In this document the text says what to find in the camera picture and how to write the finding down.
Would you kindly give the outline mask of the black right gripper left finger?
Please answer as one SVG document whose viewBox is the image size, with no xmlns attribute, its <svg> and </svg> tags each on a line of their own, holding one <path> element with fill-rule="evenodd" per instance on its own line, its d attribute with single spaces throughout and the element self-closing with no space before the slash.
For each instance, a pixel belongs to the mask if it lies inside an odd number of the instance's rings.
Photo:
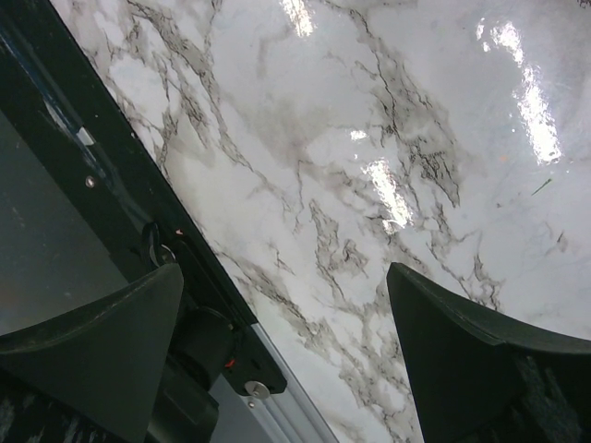
<svg viewBox="0 0 591 443">
<path fill-rule="evenodd" d="M 127 287 L 1 338 L 6 372 L 127 442 L 143 440 L 184 279 L 164 265 Z"/>
</svg>

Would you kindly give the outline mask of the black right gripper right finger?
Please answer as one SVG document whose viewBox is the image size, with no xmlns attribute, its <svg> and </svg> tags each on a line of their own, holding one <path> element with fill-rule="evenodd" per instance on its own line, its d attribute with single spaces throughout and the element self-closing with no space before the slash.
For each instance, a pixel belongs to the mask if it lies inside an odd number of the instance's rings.
<svg viewBox="0 0 591 443">
<path fill-rule="evenodd" d="M 589 341 L 507 317 L 401 263 L 387 286 L 425 441 L 589 441 Z"/>
</svg>

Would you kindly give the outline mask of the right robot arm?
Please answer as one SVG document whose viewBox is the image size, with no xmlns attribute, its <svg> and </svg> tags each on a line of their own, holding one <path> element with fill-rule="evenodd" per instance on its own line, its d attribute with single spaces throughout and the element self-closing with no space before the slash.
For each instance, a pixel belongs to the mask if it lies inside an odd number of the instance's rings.
<svg viewBox="0 0 591 443">
<path fill-rule="evenodd" d="M 394 263 L 388 294 L 427 442 L 586 442 L 590 344 L 469 301 Z M 217 317 L 173 332 L 167 265 L 1 339 L 5 442 L 207 442 L 210 390 L 235 369 Z"/>
</svg>

